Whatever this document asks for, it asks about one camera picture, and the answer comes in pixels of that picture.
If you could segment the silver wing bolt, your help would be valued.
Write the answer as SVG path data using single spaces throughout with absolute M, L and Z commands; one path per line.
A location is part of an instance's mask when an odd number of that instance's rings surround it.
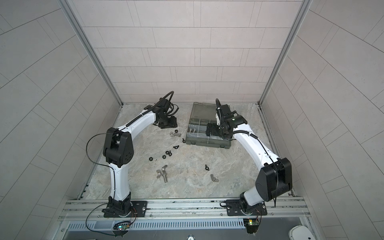
M 168 182 L 166 168 L 168 165 L 164 165 L 160 170 L 157 170 L 157 179 L 163 178 L 164 182 Z

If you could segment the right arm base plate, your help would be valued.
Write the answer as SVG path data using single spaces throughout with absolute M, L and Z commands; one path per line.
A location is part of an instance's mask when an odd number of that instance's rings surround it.
M 265 203 L 258 203 L 254 206 L 249 206 L 245 200 L 234 199 L 224 200 L 220 202 L 220 206 L 227 211 L 227 215 L 234 216 L 266 216 L 267 209 Z

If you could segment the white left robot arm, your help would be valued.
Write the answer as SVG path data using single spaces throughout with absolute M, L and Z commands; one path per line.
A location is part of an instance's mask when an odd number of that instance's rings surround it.
M 152 124 L 157 124 L 161 129 L 176 128 L 176 112 L 170 100 L 161 98 L 155 105 L 146 106 L 127 124 L 107 130 L 103 156 L 111 169 L 112 190 L 107 207 L 102 210 L 105 218 L 126 217 L 132 214 L 128 164 L 134 157 L 134 138 Z

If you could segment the green plastic organizer box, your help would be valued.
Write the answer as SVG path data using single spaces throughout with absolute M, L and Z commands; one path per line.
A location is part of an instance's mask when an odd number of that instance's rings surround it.
M 231 142 L 219 136 L 216 108 L 215 104 L 193 104 L 185 139 L 187 145 L 230 149 Z

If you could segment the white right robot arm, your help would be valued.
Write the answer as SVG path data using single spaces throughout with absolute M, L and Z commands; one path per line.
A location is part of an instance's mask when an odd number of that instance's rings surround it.
M 245 215 L 253 214 L 263 202 L 275 201 L 292 190 L 291 162 L 287 158 L 280 158 L 262 143 L 243 116 L 216 99 L 216 119 L 217 125 L 214 127 L 209 124 L 206 135 L 237 140 L 259 170 L 255 185 L 240 195 L 239 207 Z

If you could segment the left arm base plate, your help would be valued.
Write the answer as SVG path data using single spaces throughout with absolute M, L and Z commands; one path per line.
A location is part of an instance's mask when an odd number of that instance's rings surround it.
M 124 203 L 107 204 L 102 210 L 105 218 L 144 217 L 147 210 L 147 201 L 130 201 Z

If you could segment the silver wing nut front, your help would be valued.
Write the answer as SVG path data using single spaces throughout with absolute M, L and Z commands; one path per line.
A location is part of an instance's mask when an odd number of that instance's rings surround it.
M 210 175 L 211 176 L 211 180 L 215 183 L 219 182 L 219 179 L 216 178 L 213 174 Z

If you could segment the silver hex bolt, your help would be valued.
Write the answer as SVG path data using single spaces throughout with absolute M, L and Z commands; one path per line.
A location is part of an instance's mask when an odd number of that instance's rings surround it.
M 174 132 L 170 132 L 170 136 L 171 136 L 171 137 L 181 137 L 181 134 L 179 134 L 179 133 L 174 133 Z

